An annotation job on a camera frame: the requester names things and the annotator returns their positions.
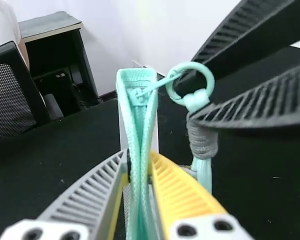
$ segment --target cord lanyard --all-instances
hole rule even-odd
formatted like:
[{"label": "cord lanyard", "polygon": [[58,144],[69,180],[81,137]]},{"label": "cord lanyard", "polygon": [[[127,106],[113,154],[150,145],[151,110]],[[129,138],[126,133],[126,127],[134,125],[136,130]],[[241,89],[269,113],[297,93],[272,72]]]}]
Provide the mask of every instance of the cord lanyard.
[{"label": "cord lanyard", "polygon": [[[189,69],[197,70],[204,74],[207,80],[207,87],[181,98],[173,90],[173,80],[179,78],[183,71]],[[210,70],[197,62],[185,62],[177,65],[169,71],[167,77],[160,81],[157,81],[157,72],[150,68],[126,68],[117,72],[116,90],[118,103],[122,112],[131,161],[130,207],[126,228],[127,240],[157,239],[149,199],[148,165],[150,162],[155,116],[158,108],[158,88],[164,85],[170,98],[175,103],[185,106],[192,113],[209,103],[209,96],[214,90],[215,81]],[[197,130],[189,131],[189,129],[190,127],[188,127],[189,133],[198,132]],[[211,192],[211,159],[201,159],[201,146],[200,144],[197,146],[198,144],[196,143],[201,142],[195,140],[194,144],[190,144],[194,156],[191,168],[197,171],[198,181]]]}]

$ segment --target ribbed gripper pad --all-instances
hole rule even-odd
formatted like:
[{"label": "ribbed gripper pad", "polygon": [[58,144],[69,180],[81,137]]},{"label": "ribbed gripper pad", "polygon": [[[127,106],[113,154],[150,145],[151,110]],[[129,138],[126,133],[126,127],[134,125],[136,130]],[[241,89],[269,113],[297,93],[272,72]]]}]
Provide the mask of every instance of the ribbed gripper pad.
[{"label": "ribbed gripper pad", "polygon": [[218,26],[193,60],[205,63],[257,28],[293,0],[243,0]]},{"label": "ribbed gripper pad", "polygon": [[210,128],[271,128],[300,124],[300,66],[245,93],[193,114]]}]

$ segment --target black mesh chair back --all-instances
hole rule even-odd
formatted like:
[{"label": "black mesh chair back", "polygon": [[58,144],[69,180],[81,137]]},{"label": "black mesh chair back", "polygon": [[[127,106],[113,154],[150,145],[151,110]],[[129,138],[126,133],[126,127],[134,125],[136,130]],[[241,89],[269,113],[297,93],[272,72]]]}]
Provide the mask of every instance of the black mesh chair back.
[{"label": "black mesh chair back", "polygon": [[50,122],[15,43],[0,46],[0,141]]}]

